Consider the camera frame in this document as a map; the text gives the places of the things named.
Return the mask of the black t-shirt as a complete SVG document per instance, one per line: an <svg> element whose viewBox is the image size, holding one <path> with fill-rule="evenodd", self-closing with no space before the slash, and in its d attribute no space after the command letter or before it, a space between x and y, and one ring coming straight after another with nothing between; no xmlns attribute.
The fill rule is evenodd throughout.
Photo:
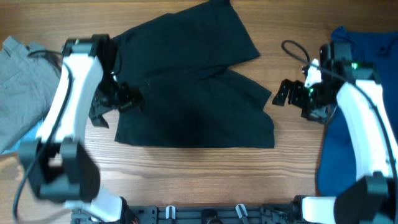
<svg viewBox="0 0 398 224"><path fill-rule="evenodd" d="M258 58L229 1L168 13L115 37L120 82L143 108L119 116L115 140L132 146L272 148L269 90L231 69Z"/></svg>

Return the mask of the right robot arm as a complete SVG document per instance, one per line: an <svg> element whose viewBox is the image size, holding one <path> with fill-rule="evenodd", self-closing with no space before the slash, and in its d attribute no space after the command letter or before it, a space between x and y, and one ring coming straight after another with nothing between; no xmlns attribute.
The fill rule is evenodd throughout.
<svg viewBox="0 0 398 224"><path fill-rule="evenodd" d="M305 81L282 81L272 102L295 105L303 118L319 123L339 108L354 149L356 182L336 197L296 196L288 221L396 223L397 141L375 64L354 61L347 42L322 45L318 59L304 56L301 62Z"/></svg>

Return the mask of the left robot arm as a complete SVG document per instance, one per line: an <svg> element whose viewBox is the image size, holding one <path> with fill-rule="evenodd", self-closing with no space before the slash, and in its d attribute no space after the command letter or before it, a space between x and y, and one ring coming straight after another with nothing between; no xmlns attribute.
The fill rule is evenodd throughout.
<svg viewBox="0 0 398 224"><path fill-rule="evenodd" d="M94 223L137 223L123 197L101 186L100 171L84 147L86 122L105 127L103 115L142 108L138 88L118 83L121 54L107 34L68 39L52 105L35 139L21 145L23 184L39 200L62 203Z"/></svg>

